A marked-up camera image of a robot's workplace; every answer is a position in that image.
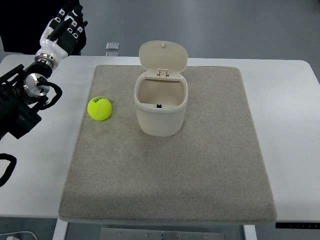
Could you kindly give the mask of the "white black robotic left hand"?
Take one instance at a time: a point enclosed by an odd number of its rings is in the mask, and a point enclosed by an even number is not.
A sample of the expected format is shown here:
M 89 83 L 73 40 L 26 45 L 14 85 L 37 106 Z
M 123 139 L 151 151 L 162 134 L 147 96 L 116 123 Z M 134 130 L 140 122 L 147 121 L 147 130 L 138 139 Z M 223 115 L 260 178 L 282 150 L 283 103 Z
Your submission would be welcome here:
M 61 60 L 81 52 L 87 42 L 87 25 L 83 6 L 76 0 L 68 0 L 42 33 L 34 60 L 48 62 L 54 69 Z

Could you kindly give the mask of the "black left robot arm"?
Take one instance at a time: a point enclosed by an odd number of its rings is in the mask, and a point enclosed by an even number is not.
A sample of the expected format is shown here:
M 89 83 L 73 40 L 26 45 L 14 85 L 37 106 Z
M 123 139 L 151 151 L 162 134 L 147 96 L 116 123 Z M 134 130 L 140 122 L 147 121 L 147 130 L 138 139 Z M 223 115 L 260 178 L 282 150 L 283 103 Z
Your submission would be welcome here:
M 28 66 L 20 64 L 0 77 L 0 137 L 19 139 L 41 120 L 39 111 L 54 106 L 63 91 L 48 81 L 58 66 L 46 53 L 38 53 Z

